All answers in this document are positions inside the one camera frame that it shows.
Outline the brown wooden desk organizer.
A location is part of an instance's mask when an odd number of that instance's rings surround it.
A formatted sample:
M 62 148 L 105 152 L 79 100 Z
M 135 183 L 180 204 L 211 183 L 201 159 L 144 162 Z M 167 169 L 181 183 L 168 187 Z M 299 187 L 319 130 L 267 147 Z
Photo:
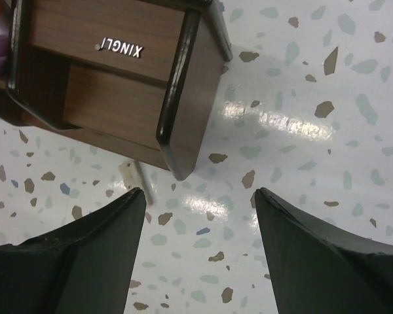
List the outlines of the brown wooden desk organizer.
M 231 44 L 218 1 L 5 1 L 0 118 L 195 169 Z

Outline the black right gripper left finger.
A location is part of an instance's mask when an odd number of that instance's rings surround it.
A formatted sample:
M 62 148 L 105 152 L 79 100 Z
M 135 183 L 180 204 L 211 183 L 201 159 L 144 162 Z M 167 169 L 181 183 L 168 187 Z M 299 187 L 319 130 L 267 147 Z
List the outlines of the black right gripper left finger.
M 134 188 L 53 231 L 0 245 L 0 313 L 122 313 L 145 211 Z

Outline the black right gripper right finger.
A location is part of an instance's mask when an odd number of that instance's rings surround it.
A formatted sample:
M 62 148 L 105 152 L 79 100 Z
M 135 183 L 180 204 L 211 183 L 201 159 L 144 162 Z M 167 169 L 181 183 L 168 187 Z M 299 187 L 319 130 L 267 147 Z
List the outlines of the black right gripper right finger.
M 279 313 L 393 313 L 393 245 L 342 230 L 266 188 L 255 192 Z

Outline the beige eraser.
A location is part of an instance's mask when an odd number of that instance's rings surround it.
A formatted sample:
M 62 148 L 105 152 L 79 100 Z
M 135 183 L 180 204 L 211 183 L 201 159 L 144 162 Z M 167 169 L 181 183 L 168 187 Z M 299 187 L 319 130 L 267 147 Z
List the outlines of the beige eraser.
M 125 160 L 119 166 L 119 172 L 122 176 L 122 181 L 127 191 L 133 188 L 140 188 L 145 194 L 145 199 L 148 205 L 153 205 L 153 197 L 149 189 L 149 185 L 145 180 L 145 175 L 137 160 Z

